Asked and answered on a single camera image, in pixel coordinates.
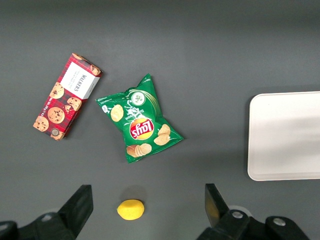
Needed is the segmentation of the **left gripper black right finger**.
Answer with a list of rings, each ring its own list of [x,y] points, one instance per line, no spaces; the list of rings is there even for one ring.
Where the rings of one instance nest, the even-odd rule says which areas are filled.
[[[229,209],[216,185],[207,183],[204,195],[205,212],[210,227],[199,236],[199,240],[243,240],[250,218],[241,210]]]

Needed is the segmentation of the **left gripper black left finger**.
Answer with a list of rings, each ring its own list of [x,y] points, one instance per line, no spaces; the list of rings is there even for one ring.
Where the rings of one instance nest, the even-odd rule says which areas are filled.
[[[91,185],[82,185],[57,212],[47,212],[22,228],[23,240],[75,240],[93,212]]]

